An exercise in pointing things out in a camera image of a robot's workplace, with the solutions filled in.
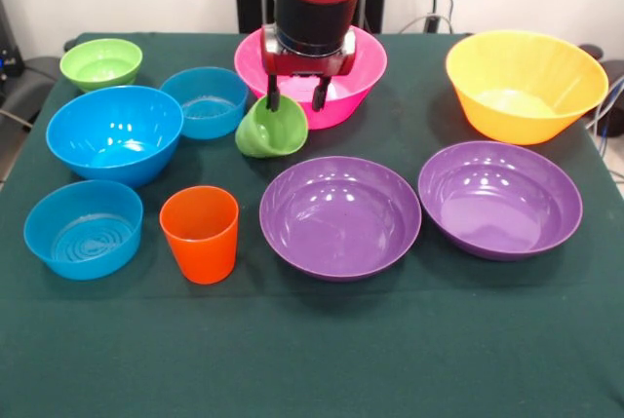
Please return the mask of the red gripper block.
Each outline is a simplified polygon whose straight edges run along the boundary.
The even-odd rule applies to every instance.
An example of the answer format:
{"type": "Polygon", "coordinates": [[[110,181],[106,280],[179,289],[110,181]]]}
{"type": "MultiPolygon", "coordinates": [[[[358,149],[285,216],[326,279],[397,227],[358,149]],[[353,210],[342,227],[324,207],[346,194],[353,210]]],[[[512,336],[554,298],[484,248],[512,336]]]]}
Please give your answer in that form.
{"type": "Polygon", "coordinates": [[[278,38],[275,23],[263,25],[260,29],[260,52],[262,65],[268,74],[266,107],[273,112],[279,109],[281,94],[277,76],[318,76],[312,99],[312,109],[321,111],[326,102],[333,76],[344,76],[351,72],[356,59],[356,31],[350,27],[342,39],[339,49],[327,56],[313,57],[285,47],[278,38]]]}

